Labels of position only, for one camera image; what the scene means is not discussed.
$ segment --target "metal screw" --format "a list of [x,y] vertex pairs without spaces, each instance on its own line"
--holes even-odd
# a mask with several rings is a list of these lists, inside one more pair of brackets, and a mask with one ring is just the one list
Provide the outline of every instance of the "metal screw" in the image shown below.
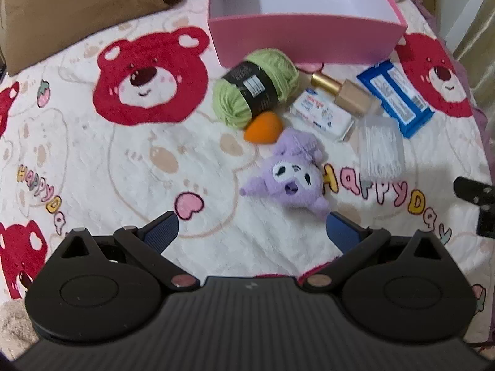
[[181,274],[172,278],[172,284],[175,287],[191,287],[196,283],[196,278],[191,275]]
[[308,283],[313,287],[326,287],[332,283],[332,278],[324,274],[316,274],[308,278]]

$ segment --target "orange makeup sponge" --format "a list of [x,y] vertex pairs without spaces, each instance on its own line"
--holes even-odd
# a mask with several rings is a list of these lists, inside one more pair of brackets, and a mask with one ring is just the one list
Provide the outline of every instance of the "orange makeup sponge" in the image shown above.
[[256,144],[272,144],[284,130],[282,120],[271,111],[263,112],[249,123],[244,139]]

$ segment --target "bear face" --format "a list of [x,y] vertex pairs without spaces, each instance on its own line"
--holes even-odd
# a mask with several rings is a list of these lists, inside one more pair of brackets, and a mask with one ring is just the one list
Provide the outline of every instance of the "bear face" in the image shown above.
[[472,116],[469,100],[439,41],[420,33],[404,35],[395,50],[405,74],[435,109],[451,117]]
[[7,129],[8,111],[19,93],[19,82],[14,82],[10,88],[0,92],[0,136]]
[[181,124],[116,126],[108,173],[117,196],[140,219],[174,210],[181,237],[206,237],[232,221],[238,173],[255,158],[256,148],[240,132],[196,111]]
[[35,221],[24,227],[0,223],[0,262],[11,298],[23,298],[45,264],[48,245]]
[[200,54],[208,45],[208,35],[197,27],[113,42],[97,59],[96,111],[125,126],[183,121],[206,94],[208,73]]

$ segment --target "gold perfume bottle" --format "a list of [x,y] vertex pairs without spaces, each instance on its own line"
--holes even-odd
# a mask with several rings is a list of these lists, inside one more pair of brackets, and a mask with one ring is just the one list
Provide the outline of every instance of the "gold perfume bottle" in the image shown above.
[[360,88],[354,82],[346,79],[340,83],[330,76],[314,73],[311,76],[311,85],[320,87],[335,96],[335,104],[356,117],[363,117],[367,113],[375,113],[381,106],[380,99]]

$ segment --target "plastic container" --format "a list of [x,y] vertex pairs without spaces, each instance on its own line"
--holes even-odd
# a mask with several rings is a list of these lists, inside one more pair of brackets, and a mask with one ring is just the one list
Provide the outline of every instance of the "plastic container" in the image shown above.
[[359,120],[358,129],[361,178],[373,182],[400,181],[405,158],[397,120],[366,116]]

